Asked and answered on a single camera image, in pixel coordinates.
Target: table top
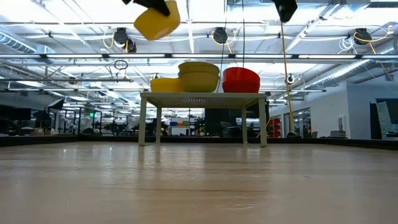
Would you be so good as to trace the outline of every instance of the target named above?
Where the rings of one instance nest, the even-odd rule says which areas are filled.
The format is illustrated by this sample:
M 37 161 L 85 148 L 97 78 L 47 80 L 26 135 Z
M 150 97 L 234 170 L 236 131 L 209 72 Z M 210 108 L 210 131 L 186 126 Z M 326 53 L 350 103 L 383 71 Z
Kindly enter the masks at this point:
M 263 93 L 141 93 L 148 102 L 163 108 L 242 108 L 256 104 Z

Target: ceiling light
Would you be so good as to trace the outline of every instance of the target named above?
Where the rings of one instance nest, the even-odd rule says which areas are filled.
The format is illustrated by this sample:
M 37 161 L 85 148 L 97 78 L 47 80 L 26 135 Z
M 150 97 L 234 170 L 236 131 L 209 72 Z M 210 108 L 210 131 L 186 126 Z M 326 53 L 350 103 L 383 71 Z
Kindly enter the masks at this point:
M 105 108 L 105 109 L 112 109 L 112 106 L 110 106 L 110 105 L 100 105 L 100 107 Z
M 326 90 L 294 90 L 297 93 L 318 93 L 318 92 L 326 92 Z
M 110 54 L 110 58 L 164 58 L 164 54 Z
M 61 97 L 64 97 L 64 95 L 62 95 L 61 93 L 57 93 L 57 92 L 50 92 L 51 94 L 53 94 L 53 95 L 55 95 L 55 96 L 61 96 Z
M 6 89 L 8 91 L 39 91 L 39 89 Z
M 243 55 L 243 54 L 237 54 L 235 55 L 236 58 L 283 58 L 284 55 L 272 55 L 272 54 L 262 54 L 262 55 Z M 292 55 L 286 55 L 286 58 L 291 58 Z
M 75 89 L 43 89 L 43 91 L 75 91 Z
M 80 96 L 69 96 L 69 98 L 74 99 L 74 100 L 78 100 L 78 101 L 88 101 L 89 99 L 85 98 L 85 97 L 80 97 Z
M 48 54 L 48 58 L 102 58 L 101 54 Z
M 33 86 L 33 87 L 43 87 L 43 86 L 46 86 L 46 85 L 44 85 L 44 84 L 41 84 L 41 83 L 38 83 L 38 82 L 32 82 L 32 81 L 18 81 L 18 83 L 24 84 L 24 85 Z
M 317 59 L 342 59 L 355 58 L 356 55 L 299 55 L 298 58 L 317 58 Z
M 108 89 L 77 89 L 78 91 L 108 91 Z
M 262 88 L 260 88 L 260 91 L 268 91 L 268 92 L 271 92 L 271 93 L 284 93 L 284 92 L 286 92 L 286 90 L 272 90 L 272 89 L 262 89 Z
M 0 58 L 41 58 L 37 54 L 0 54 Z
M 173 58 L 221 58 L 229 57 L 228 54 L 172 54 Z
M 363 59 L 398 59 L 398 55 L 363 55 Z

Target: floor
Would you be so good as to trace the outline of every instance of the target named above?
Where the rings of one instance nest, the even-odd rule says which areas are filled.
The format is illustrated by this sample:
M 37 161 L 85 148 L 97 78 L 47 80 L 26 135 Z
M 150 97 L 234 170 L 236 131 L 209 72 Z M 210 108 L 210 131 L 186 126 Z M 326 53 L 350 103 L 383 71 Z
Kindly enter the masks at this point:
M 276 144 L 0 148 L 1 223 L 398 223 L 398 152 Z

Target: white table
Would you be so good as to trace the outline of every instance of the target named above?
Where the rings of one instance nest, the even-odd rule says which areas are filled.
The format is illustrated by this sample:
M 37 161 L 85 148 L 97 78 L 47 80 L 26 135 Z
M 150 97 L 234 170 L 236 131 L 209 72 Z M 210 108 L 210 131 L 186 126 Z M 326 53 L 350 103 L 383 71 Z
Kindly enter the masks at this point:
M 243 143 L 248 143 L 246 108 L 259 103 L 261 147 L 267 146 L 266 95 L 259 93 L 141 93 L 138 143 L 145 146 L 147 102 L 157 108 L 156 143 L 160 142 L 162 108 L 241 109 Z

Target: red container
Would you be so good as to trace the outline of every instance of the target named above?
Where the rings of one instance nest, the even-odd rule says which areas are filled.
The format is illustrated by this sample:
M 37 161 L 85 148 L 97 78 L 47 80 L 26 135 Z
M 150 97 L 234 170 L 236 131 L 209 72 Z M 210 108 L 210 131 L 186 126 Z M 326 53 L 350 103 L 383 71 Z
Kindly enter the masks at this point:
M 247 68 L 233 67 L 223 72 L 225 93 L 258 93 L 260 76 Z

